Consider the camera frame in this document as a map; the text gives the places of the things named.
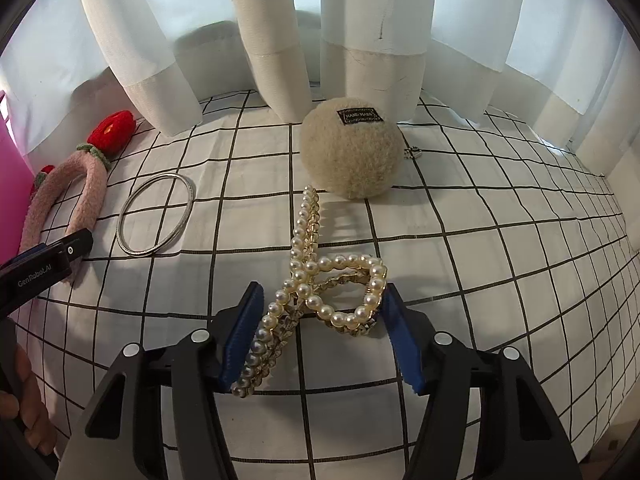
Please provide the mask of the person left hand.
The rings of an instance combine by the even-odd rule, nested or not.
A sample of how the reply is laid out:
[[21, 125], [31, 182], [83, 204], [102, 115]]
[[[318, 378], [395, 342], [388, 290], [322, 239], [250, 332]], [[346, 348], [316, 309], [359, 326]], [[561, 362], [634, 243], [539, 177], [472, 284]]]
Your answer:
[[56, 430], [42, 402], [32, 363], [19, 344], [15, 346], [13, 357], [15, 374], [21, 383], [21, 395], [17, 398], [14, 394], [1, 390], [1, 418], [11, 420], [19, 417], [26, 427], [26, 442], [34, 450], [48, 456], [56, 445]]

